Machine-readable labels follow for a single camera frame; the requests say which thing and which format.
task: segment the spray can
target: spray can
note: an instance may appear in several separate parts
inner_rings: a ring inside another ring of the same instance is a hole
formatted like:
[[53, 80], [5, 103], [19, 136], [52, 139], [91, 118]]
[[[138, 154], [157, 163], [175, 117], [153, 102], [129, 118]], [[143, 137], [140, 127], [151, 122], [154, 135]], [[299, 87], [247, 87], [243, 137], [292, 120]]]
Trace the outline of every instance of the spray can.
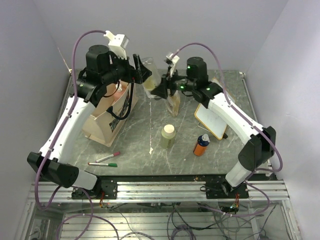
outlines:
[[209, 143], [210, 143], [210, 139], [208, 134], [199, 136], [193, 149], [194, 155], [198, 157], [202, 156], [205, 153]]

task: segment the small easel whiteboard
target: small easel whiteboard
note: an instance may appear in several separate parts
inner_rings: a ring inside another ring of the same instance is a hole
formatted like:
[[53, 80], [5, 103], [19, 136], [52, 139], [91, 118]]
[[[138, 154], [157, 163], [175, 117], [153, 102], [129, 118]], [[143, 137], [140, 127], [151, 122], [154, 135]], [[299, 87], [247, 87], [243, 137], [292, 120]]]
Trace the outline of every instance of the small easel whiteboard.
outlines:
[[[216, 78], [213, 78], [213, 83], [217, 83], [220, 87], [221, 84]], [[235, 102], [235, 99], [227, 92], [229, 99]], [[218, 140], [221, 140], [227, 129], [227, 124], [216, 113], [205, 108], [199, 104], [194, 112], [194, 116], [200, 123], [202, 123]]]

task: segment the white wall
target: white wall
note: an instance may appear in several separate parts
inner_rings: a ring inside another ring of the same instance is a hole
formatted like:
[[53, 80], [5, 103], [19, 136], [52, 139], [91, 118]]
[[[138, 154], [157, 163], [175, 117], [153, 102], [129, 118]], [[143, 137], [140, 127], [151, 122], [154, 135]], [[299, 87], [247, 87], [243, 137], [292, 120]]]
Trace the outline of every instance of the white wall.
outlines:
[[0, 6], [0, 239], [14, 239], [30, 185], [27, 163], [55, 126], [69, 72], [32, 0]]
[[288, 1], [249, 68], [247, 81], [258, 119], [277, 131], [276, 145], [284, 161], [279, 176], [304, 239], [319, 239], [319, 0]]
[[[288, 0], [34, 0], [68, 65], [73, 44], [82, 33], [110, 30], [130, 38], [128, 53], [154, 57], [158, 68], [168, 52], [190, 42], [212, 47], [224, 69], [246, 71]], [[81, 41], [76, 65], [84, 67], [93, 44], [108, 44], [101, 34]], [[217, 69], [212, 56], [199, 46], [181, 52], [202, 56]]]

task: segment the marble tabletop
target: marble tabletop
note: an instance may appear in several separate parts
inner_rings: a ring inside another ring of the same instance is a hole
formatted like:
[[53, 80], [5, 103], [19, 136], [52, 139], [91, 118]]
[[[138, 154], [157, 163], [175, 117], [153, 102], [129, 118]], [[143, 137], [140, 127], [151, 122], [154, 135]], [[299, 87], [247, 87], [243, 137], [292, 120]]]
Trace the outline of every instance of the marble tabletop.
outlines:
[[[208, 70], [209, 78], [218, 71]], [[229, 93], [236, 104], [251, 118], [254, 117], [246, 88], [238, 71], [224, 72]], [[90, 140], [80, 133], [73, 149], [70, 164], [96, 175], [187, 175], [226, 174], [238, 161], [243, 144], [235, 132], [227, 127], [227, 139], [217, 140], [210, 132], [198, 126], [195, 110], [198, 106], [192, 97], [180, 94], [179, 114], [173, 117], [166, 109], [165, 100], [149, 99], [141, 85], [136, 88], [138, 102], [122, 126], [111, 147]], [[172, 148], [160, 146], [161, 129], [172, 124], [176, 139]], [[195, 156], [193, 148], [198, 136], [209, 134], [211, 143], [202, 156]], [[118, 167], [89, 166], [109, 154], [120, 151], [106, 163]]]

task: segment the beige lid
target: beige lid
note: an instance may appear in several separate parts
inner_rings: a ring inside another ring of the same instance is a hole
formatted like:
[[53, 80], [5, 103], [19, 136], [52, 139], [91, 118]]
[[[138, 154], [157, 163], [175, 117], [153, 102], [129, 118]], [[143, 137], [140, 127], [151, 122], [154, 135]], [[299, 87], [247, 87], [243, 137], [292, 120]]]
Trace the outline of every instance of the beige lid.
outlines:
[[168, 137], [175, 135], [175, 127], [171, 124], [165, 125], [163, 130]]

